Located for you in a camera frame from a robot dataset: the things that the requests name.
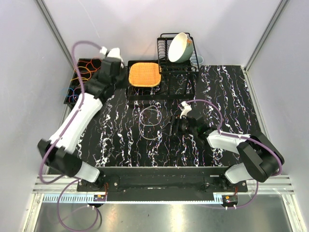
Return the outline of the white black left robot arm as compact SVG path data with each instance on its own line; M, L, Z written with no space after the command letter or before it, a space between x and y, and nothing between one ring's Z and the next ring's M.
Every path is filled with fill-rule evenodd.
M117 85L126 75L119 48L107 50L102 47L100 52L105 56L101 67L94 77L81 85L83 92L68 117L48 140L38 142L44 165L57 170L62 176L87 181L93 191L104 187L104 179L97 168L77 157L75 148L91 119L114 95Z

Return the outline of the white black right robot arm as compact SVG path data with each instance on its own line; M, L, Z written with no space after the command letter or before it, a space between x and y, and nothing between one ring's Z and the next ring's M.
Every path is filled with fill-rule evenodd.
M208 127L204 120L187 116L171 116L169 135L192 135L204 148L222 149L238 154L242 163L230 166L219 186L223 191L231 191L237 183L254 179L264 183L269 177L282 171L285 162L281 153L260 131L253 134L234 134Z

